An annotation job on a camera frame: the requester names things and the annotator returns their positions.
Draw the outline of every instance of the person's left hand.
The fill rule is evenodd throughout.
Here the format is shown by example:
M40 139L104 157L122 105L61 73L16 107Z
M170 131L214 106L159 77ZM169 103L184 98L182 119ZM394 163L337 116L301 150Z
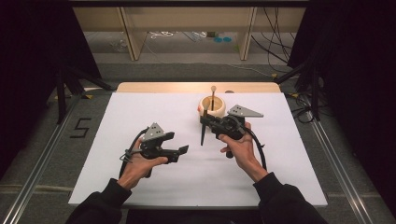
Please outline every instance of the person's left hand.
M134 148L139 148L141 141L142 140L139 138L136 141L136 144L134 144ZM145 177L149 173L150 169L167 162L168 158L166 157L147 160L140 155L140 153L135 153L132 155L130 162L125 166L125 170L117 183L119 183L123 188L130 190L137 185L141 178Z

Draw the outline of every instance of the hand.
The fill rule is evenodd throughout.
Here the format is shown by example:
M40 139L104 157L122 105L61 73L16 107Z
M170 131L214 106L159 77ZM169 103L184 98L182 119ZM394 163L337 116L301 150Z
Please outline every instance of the hand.
M250 123L246 122L245 126L251 129ZM254 182L258 182L268 175L268 172L262 168L262 165L254 156L253 138L249 133L245 133L239 140L233 140L231 137L221 134L219 135L219 140L227 144L227 147L222 148L220 151L231 151L235 156L238 166L244 170Z
M141 142L142 140L139 138L134 144L134 148L139 148ZM130 190L137 185L141 178L149 173L150 169L167 162L168 158L166 157L147 160L140 153L135 153L132 155L130 162L126 164L125 170L117 183L123 188Z

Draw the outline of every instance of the sleeve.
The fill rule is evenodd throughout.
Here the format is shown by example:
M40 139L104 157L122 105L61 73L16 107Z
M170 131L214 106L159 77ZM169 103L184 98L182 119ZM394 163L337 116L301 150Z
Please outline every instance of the sleeve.
M110 179L103 192L92 193L67 219L66 224L119 223L121 206L132 192L121 187L116 179Z
M327 223L296 187L282 185L274 173L253 186L260 197L259 208L265 224Z

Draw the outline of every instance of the white table surface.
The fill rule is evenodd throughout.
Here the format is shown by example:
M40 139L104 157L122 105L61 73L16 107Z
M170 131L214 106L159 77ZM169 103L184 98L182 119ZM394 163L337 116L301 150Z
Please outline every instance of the white table surface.
M140 180L127 207L144 208L249 208L259 197L253 181L234 159L219 150L224 143L206 130L201 147L198 103L206 93L127 93L112 94L106 113L93 141L69 203L83 202L92 192L102 191L108 179L118 178L119 157L136 135L157 122L163 130L175 132L163 148L189 145L177 163L153 169L151 178ZM227 110L241 105L263 113L264 118L247 118L262 144L267 168L281 183L296 186L314 206L327 201L306 154L283 93L219 93ZM257 148L256 157L260 160Z

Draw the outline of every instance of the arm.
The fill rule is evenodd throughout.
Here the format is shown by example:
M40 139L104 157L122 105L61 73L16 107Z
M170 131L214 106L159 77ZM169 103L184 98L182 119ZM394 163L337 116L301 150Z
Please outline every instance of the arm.
M140 143L139 139L134 147L139 147ZM111 178L103 192L92 193L73 211L66 224L119 223L121 206L131 196L131 189L151 168L166 162L166 157L146 160L140 153L135 153L131 162L126 165L121 178L119 180Z
M245 133L239 140L221 134L219 139L227 144L221 152L231 151L236 163L255 182L253 185L261 199L262 220L271 223L327 223L294 186L282 185L276 176L262 168L254 156L252 137Z

